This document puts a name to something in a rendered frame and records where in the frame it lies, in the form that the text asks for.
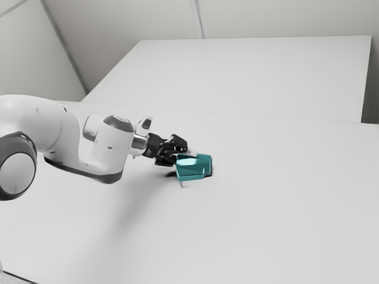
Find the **teal faceted mug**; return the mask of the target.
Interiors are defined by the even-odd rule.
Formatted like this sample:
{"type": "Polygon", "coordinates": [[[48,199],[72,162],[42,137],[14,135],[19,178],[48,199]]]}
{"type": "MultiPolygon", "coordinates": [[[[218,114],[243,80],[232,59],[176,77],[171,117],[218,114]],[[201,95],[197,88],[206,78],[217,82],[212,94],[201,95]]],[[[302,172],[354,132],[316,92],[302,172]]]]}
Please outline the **teal faceted mug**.
{"type": "Polygon", "coordinates": [[[178,154],[176,175],[180,182],[199,180],[211,176],[213,160],[210,155],[198,153],[195,157],[178,154]]]}

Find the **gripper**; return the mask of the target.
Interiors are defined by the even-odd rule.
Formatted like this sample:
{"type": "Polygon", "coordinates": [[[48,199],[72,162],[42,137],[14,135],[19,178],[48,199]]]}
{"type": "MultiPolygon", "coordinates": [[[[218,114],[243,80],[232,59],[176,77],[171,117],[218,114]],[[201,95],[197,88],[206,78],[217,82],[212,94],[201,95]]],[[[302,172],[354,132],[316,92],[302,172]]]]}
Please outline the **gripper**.
{"type": "Polygon", "coordinates": [[[164,139],[154,133],[148,134],[143,156],[150,159],[155,158],[155,165],[174,166],[176,165],[177,154],[186,154],[190,157],[197,156],[197,152],[188,146],[187,141],[176,134],[172,134],[169,139],[164,139]]]}

